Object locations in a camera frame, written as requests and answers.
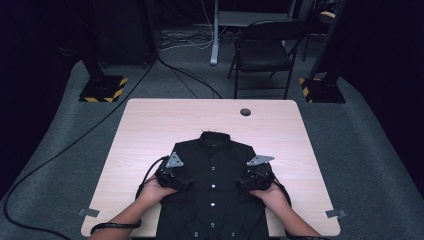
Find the black chair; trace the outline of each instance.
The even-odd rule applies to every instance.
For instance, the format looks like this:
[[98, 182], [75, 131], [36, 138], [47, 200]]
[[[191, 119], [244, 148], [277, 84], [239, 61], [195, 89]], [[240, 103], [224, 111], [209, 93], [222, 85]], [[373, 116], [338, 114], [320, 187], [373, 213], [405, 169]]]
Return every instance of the black chair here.
[[288, 77], [284, 86], [266, 85], [262, 81], [259, 86], [240, 88], [247, 89], [285, 89], [284, 99], [293, 72], [293, 65], [296, 59], [299, 44], [305, 38], [307, 26], [302, 20], [286, 21], [261, 21], [252, 23], [243, 29], [240, 39], [235, 43], [235, 54], [227, 78], [231, 77], [233, 70], [236, 71], [234, 84], [234, 98], [237, 98], [239, 90], [239, 72], [275, 72], [287, 71]]

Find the black shirt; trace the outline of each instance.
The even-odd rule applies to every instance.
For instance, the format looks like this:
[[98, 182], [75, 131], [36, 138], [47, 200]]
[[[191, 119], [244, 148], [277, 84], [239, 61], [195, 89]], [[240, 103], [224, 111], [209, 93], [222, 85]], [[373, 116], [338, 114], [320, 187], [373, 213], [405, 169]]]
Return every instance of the black shirt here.
[[237, 182], [256, 156], [251, 146], [224, 133], [204, 132], [199, 139], [176, 143], [173, 152], [184, 162], [175, 169], [177, 177], [194, 182], [161, 201], [156, 239], [269, 239], [265, 205]]

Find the shirt collar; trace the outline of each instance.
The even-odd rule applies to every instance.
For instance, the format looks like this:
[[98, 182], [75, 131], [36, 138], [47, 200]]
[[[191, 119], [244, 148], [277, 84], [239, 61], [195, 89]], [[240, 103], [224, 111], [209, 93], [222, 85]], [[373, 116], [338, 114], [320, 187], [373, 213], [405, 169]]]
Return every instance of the shirt collar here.
[[230, 135], [219, 132], [203, 132], [199, 138], [199, 144], [207, 152], [218, 152], [230, 146]]

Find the forearm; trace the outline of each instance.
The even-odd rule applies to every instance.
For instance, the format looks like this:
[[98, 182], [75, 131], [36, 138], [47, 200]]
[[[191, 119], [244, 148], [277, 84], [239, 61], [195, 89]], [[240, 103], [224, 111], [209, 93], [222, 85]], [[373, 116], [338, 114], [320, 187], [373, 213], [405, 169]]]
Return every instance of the forearm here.
[[[137, 223], [141, 216], [148, 210], [149, 205], [144, 204], [142, 200], [137, 199], [131, 205], [129, 205], [126, 209], [124, 209], [121, 213], [119, 213], [116, 217], [111, 219], [110, 223], [120, 223], [120, 224], [135, 224]], [[93, 233], [93, 235], [89, 238], [90, 240], [119, 240], [119, 239], [127, 239], [131, 234], [132, 229], [125, 228], [104, 228], [99, 229]]]
[[271, 209], [286, 230], [294, 236], [321, 236], [314, 228], [305, 222], [290, 206], [280, 206]]

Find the shirt placket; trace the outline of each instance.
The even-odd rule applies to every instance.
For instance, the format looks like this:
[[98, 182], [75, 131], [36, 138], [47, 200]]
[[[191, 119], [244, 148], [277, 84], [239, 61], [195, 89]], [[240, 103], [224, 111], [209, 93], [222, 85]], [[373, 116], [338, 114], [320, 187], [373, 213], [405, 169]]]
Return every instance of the shirt placket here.
[[216, 239], [217, 237], [217, 229], [218, 229], [218, 196], [217, 196], [217, 188], [218, 188], [218, 166], [217, 166], [217, 157], [216, 155], [212, 155], [210, 157], [210, 170], [209, 170], [209, 222], [210, 222], [210, 237], [211, 239]]

